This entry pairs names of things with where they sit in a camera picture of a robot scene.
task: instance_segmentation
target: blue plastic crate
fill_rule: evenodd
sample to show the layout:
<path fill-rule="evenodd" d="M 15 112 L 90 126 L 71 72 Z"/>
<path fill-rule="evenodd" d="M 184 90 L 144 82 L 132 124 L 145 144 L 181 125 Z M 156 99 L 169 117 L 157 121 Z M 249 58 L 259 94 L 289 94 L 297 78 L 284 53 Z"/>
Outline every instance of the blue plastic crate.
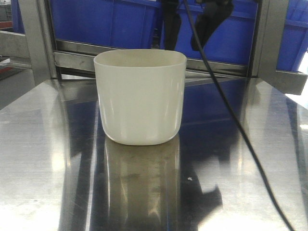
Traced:
<path fill-rule="evenodd" d="M 13 27 L 24 33 L 18 3 Z M 149 0 L 51 0 L 57 39 L 121 48 L 150 48 L 160 3 Z"/>
<path fill-rule="evenodd" d="M 210 37 L 204 50 L 207 58 L 211 61 L 248 64 L 254 34 L 257 4 L 252 4 L 250 1 L 234 1 L 234 5 L 236 9 L 241 9 L 245 12 L 233 11 L 231 16 Z M 202 13 L 200 6 L 191 5 L 190 10 L 194 20 L 196 20 L 197 15 Z M 175 50 L 184 53 L 188 57 L 200 59 L 200 53 L 193 51 L 191 48 L 192 31 L 184 6 L 179 7 L 179 14 L 182 19 L 182 24 Z M 162 32 L 161 48 L 164 48 L 163 39 L 164 30 Z"/>
<path fill-rule="evenodd" d="M 308 23 L 286 20 L 277 69 L 298 71 L 308 48 Z"/>
<path fill-rule="evenodd" d="M 18 0 L 11 0 L 13 31 L 24 34 L 24 25 L 20 15 Z"/>
<path fill-rule="evenodd" d="M 286 19 L 308 22 L 308 0 L 290 0 Z"/>

